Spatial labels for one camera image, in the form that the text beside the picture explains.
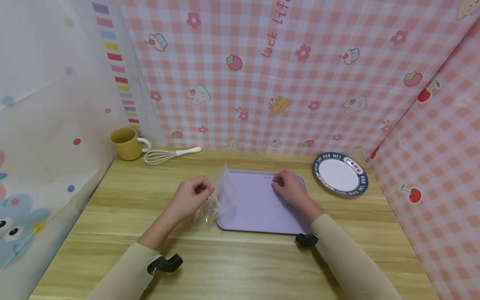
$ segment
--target cartoon eye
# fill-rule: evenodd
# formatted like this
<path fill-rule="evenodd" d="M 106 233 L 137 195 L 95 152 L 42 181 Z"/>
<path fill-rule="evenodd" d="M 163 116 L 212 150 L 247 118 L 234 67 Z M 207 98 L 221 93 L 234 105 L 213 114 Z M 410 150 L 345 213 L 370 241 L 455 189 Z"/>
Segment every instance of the cartoon eye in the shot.
<path fill-rule="evenodd" d="M 10 225 L 12 225 L 13 221 L 10 218 L 3 218 L 0 219 L 0 233 L 6 231 L 8 228 L 10 228 Z"/>
<path fill-rule="evenodd" d="M 24 232 L 24 227 L 23 226 L 15 226 L 14 228 L 10 229 L 9 232 L 5 233 L 3 238 L 6 241 L 14 241 L 17 238 L 19 238 L 22 233 Z"/>

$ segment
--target beige sleeve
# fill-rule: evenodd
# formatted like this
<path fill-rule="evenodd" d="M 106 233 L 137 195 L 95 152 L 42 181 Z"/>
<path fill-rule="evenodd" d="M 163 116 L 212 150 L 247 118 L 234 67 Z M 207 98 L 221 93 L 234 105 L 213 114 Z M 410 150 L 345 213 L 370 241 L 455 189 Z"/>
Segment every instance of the beige sleeve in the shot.
<path fill-rule="evenodd" d="M 401 300 L 387 276 L 329 215 L 312 223 L 316 247 L 351 300 Z"/>
<path fill-rule="evenodd" d="M 86 300 L 138 300 L 153 276 L 147 272 L 160 252 L 138 243 L 128 248 L 119 261 L 90 292 Z"/>

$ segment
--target plastic bag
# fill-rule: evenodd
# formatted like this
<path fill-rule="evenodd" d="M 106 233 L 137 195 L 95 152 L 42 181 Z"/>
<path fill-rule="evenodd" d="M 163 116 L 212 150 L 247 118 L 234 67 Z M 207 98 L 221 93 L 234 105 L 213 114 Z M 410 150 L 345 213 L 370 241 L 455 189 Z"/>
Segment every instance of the plastic bag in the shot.
<path fill-rule="evenodd" d="M 227 164 L 214 176 L 207 179 L 215 187 L 215 191 L 195 212 L 192 217 L 192 228 L 213 222 L 218 216 L 235 207 L 239 193 L 228 172 Z"/>

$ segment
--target wooden table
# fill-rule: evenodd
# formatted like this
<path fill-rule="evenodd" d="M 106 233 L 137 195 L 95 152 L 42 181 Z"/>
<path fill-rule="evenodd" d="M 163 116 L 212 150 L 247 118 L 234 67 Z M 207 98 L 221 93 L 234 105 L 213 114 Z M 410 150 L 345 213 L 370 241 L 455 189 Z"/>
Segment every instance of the wooden table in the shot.
<path fill-rule="evenodd" d="M 32 300 L 84 299 L 125 250 L 162 212 L 178 183 L 230 169 L 302 175 L 317 200 L 387 274 L 404 300 L 438 299 L 367 164 L 370 186 L 357 198 L 336 196 L 312 176 L 314 157 L 202 151 L 158 166 L 116 159 Z M 316 249 L 299 249 L 294 236 L 223 231 L 212 224 L 177 231 L 162 250 L 178 253 L 175 273 L 158 272 L 142 299 L 346 299 Z"/>

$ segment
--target blue dot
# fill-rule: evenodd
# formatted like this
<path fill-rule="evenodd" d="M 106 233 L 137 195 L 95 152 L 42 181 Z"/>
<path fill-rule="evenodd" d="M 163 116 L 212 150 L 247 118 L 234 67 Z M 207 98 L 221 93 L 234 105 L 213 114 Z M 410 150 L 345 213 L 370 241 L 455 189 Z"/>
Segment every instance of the blue dot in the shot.
<path fill-rule="evenodd" d="M 5 96 L 2 98 L 1 102 L 5 106 L 11 106 L 15 104 L 15 98 L 13 98 L 12 96 Z"/>

